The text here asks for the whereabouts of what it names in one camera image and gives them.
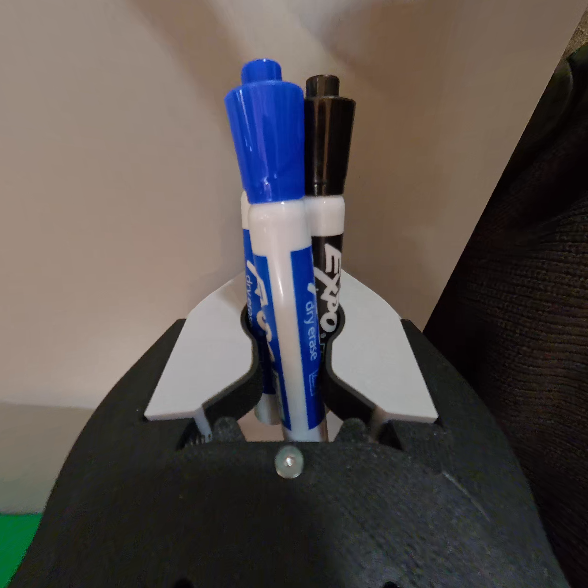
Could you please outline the green plastic bin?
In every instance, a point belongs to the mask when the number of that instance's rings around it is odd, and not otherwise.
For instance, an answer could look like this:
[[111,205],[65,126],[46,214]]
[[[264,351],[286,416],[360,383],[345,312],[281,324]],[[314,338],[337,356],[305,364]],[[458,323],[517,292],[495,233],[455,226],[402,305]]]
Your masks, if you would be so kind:
[[1,587],[6,587],[24,558],[42,514],[1,513]]

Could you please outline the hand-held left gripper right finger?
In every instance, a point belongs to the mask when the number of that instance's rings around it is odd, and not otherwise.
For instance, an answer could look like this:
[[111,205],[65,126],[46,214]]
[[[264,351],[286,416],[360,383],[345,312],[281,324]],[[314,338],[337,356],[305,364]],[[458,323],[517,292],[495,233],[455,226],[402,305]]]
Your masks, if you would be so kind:
[[327,346],[325,401],[341,421],[433,423],[437,411],[398,313],[352,277],[341,277],[338,331]]

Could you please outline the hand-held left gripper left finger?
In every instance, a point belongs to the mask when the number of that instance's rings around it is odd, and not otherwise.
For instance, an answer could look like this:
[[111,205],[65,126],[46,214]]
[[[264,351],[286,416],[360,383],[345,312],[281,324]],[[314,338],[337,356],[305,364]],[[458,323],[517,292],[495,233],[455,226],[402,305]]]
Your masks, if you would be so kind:
[[245,276],[237,275],[188,313],[145,409],[148,421],[203,416],[205,401],[246,375],[253,351],[244,312]]

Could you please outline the grey desk with wooden edge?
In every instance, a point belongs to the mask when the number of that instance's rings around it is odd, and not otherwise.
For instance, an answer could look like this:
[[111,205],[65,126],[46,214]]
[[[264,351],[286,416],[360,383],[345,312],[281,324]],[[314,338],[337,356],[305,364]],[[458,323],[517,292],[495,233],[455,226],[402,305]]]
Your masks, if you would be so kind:
[[346,270],[424,327],[587,1],[1,1],[1,510],[242,271],[244,63],[356,100]]

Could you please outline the black dry erase marker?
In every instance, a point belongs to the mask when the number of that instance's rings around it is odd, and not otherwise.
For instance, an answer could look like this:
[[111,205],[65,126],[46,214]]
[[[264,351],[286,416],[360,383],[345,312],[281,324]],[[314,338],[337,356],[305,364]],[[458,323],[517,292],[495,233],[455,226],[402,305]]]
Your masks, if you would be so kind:
[[335,75],[306,81],[305,206],[312,240],[321,362],[339,323],[345,225],[344,189],[356,103]]

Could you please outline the blue dry erase marker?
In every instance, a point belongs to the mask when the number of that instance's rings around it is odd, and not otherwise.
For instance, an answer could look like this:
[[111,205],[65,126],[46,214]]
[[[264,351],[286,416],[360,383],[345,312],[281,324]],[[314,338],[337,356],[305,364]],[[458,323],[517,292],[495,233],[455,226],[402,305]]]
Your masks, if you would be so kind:
[[265,315],[262,310],[257,273],[254,266],[251,234],[248,225],[249,201],[245,191],[240,197],[243,248],[245,258],[245,288],[247,321],[254,335],[259,364],[262,373],[262,394],[254,408],[255,416],[262,423],[276,425],[281,423],[277,396],[273,384],[272,364],[265,332]]
[[318,301],[305,208],[304,94],[271,60],[248,62],[224,98],[242,186],[284,437],[325,442]]

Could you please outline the person's black clothing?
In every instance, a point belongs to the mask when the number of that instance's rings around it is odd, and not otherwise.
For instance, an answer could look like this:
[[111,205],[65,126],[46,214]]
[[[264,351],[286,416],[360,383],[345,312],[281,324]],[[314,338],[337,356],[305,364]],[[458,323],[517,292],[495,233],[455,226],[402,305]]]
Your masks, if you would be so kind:
[[587,587],[587,24],[424,334],[503,429],[570,587]]

